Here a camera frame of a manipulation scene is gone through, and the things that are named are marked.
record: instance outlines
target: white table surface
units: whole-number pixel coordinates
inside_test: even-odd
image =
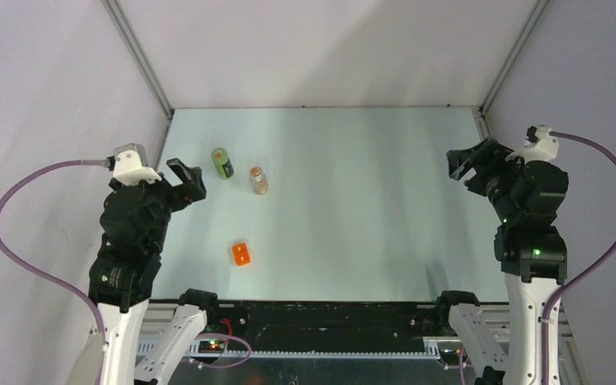
[[[152,296],[429,301],[451,289],[506,301],[496,214],[448,178],[446,151],[479,141],[462,107],[177,110],[159,169],[175,184],[166,160],[201,166],[208,196],[173,214]],[[256,165],[263,196],[249,182]],[[240,241],[252,259],[242,267]]]

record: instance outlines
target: white wall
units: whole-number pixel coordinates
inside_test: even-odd
[[[521,146],[530,124],[589,137],[616,154],[616,2],[552,2],[488,114],[493,135]],[[569,173],[557,225],[574,276],[616,238],[616,170],[561,142]],[[564,297],[591,383],[616,383],[616,256]]]
[[[535,0],[121,5],[173,107],[483,102]]]
[[[0,0],[0,196],[42,166],[130,141],[154,157],[164,125],[100,1]],[[86,290],[109,177],[68,169],[24,188],[2,217],[6,243]],[[63,383],[90,325],[80,300],[0,253],[0,383]]]

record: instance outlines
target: green can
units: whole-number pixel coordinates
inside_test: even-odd
[[[218,171],[218,176],[220,176],[221,179],[230,179],[235,173],[233,164],[230,163],[230,157],[225,148],[214,148],[213,151],[211,151],[211,160],[213,160],[213,165],[216,166],[216,171]]]

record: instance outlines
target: orange block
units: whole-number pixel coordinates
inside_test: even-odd
[[[233,246],[233,256],[235,256],[235,263],[238,266],[243,266],[251,262],[249,256],[249,250],[246,248],[246,243]]]

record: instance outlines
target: glass jar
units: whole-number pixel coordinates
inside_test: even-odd
[[[256,166],[249,170],[251,185],[253,191],[258,195],[263,195],[268,192],[268,180],[265,178],[265,173],[260,167]]]

